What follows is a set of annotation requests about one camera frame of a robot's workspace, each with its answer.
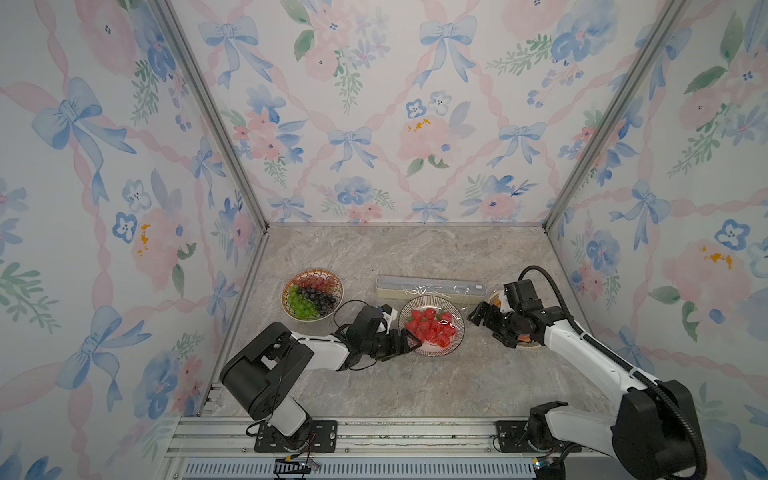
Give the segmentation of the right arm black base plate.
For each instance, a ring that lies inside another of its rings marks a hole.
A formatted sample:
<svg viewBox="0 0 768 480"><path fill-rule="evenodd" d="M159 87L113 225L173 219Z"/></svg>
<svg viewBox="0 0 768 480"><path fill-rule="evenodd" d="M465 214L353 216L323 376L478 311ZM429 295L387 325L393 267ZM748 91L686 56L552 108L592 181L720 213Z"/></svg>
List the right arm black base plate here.
<svg viewBox="0 0 768 480"><path fill-rule="evenodd" d="M562 453L570 445L570 442L546 441L536 446L528 432L526 420L498 420L494 422L494 428L492 443L499 453L551 456Z"/></svg>

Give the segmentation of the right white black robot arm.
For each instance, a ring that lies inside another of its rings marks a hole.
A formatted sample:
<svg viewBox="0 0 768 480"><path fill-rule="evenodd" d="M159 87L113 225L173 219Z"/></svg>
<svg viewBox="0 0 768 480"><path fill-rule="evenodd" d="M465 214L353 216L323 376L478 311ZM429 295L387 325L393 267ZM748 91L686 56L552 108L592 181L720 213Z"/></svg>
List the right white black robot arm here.
<svg viewBox="0 0 768 480"><path fill-rule="evenodd" d="M468 319L488 328L508 348L522 337L548 348L575 367L612 402L613 416L551 401L530 409L521 436L539 453L539 479L564 479L566 459L589 449L617 460L635 479L703 479L706 447L693 396L676 380L661 381L629 363L588 333L567 307L551 274L528 266L505 284L500 305L479 303Z"/></svg>

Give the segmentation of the plate of red strawberries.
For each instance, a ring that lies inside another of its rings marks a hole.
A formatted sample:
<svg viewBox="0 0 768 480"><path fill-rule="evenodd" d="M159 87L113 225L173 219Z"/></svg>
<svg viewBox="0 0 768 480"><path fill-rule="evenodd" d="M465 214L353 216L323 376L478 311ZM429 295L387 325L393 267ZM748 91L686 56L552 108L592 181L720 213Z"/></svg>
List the plate of red strawberries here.
<svg viewBox="0 0 768 480"><path fill-rule="evenodd" d="M442 357L454 352L465 335L460 309L449 300L425 295L407 302L398 316L399 326L408 329L423 345L414 350L423 356Z"/></svg>

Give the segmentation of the yellow plate with food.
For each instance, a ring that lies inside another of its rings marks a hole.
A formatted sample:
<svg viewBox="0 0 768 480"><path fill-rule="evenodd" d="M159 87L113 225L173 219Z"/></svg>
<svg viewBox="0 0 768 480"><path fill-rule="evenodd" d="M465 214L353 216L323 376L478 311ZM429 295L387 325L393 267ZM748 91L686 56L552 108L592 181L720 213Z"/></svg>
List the yellow plate with food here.
<svg viewBox="0 0 768 480"><path fill-rule="evenodd" d="M489 317L484 325L492 336L511 349L537 349L544 346L543 335L534 319L514 310L503 291L496 291L489 300Z"/></svg>

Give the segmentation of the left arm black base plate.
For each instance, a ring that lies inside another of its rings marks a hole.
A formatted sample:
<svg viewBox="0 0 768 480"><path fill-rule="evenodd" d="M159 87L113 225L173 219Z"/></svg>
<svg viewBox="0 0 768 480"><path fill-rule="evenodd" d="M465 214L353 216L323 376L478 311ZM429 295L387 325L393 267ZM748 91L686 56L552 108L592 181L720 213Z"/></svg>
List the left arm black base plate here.
<svg viewBox="0 0 768 480"><path fill-rule="evenodd" d="M276 427L266 423L259 425L255 434L256 453L334 453L338 440L336 420L306 421L291 436L283 435Z"/></svg>

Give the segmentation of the cream plastic wrap dispenser box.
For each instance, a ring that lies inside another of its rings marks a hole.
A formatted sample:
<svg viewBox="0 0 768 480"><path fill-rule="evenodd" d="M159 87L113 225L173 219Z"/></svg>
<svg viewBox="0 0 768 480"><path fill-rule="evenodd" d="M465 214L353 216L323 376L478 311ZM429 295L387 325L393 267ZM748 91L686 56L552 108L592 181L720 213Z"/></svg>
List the cream plastic wrap dispenser box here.
<svg viewBox="0 0 768 480"><path fill-rule="evenodd" d="M490 291L479 281L429 279L380 275L375 280L376 293L380 298L411 300L431 295L458 303L484 300Z"/></svg>

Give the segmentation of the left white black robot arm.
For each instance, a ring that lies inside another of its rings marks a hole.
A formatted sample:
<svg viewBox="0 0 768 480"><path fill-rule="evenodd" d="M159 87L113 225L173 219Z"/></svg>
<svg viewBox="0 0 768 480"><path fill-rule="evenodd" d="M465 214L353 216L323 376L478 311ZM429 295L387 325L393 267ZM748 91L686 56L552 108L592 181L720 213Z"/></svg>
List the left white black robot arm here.
<svg viewBox="0 0 768 480"><path fill-rule="evenodd" d="M420 348L414 333L396 327L397 315L389 305L365 303L352 323L326 336L274 322L228 360L219 381L286 451L302 451L313 442L313 419L291 396L294 384L308 370L358 371L365 357L378 364Z"/></svg>

